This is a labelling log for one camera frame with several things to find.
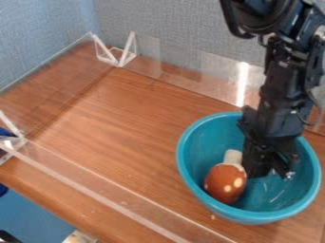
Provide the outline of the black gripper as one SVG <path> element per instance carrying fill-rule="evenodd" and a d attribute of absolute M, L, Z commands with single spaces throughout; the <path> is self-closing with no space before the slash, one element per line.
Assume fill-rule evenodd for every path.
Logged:
<path fill-rule="evenodd" d="M 301 161 L 295 141 L 311 113 L 309 100 L 299 103 L 269 103 L 258 108 L 245 105 L 238 127 L 245 136 L 242 166 L 249 178 L 265 177 L 270 170 L 282 180 L 291 180 L 294 166 Z"/>

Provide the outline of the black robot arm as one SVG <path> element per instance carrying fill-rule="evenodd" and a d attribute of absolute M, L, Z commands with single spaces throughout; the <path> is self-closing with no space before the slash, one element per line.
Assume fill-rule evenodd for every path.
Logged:
<path fill-rule="evenodd" d="M 227 28 L 265 47 L 259 105 L 242 108 L 242 166 L 247 177 L 291 178 L 295 141 L 321 107 L 313 95 L 322 77 L 325 12 L 313 0 L 219 0 Z"/>

